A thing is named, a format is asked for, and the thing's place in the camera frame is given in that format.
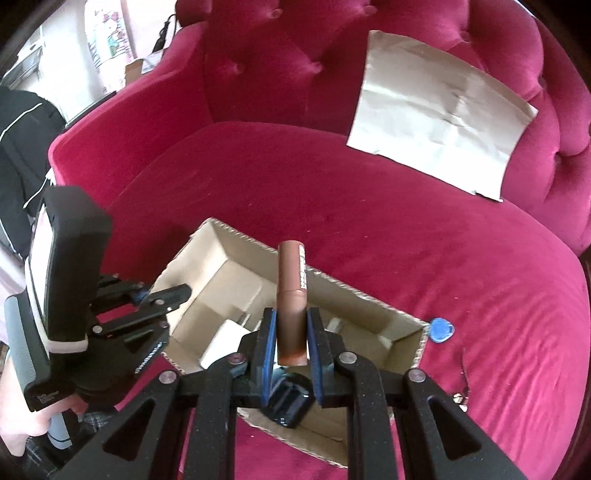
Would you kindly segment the person's left hand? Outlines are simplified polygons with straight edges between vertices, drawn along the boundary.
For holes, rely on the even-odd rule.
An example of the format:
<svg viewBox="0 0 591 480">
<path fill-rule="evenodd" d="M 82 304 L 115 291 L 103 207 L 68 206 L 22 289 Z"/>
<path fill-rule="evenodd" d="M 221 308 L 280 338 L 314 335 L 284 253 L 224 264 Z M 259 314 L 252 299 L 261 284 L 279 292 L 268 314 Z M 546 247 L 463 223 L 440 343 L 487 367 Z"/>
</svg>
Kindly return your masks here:
<svg viewBox="0 0 591 480">
<path fill-rule="evenodd" d="M 11 455 L 23 456 L 27 439 L 44 435 L 54 415 L 67 410 L 82 415 L 87 408 L 79 396 L 71 395 L 40 411 L 30 411 L 12 357 L 7 357 L 1 376 L 1 439 Z"/>
</svg>

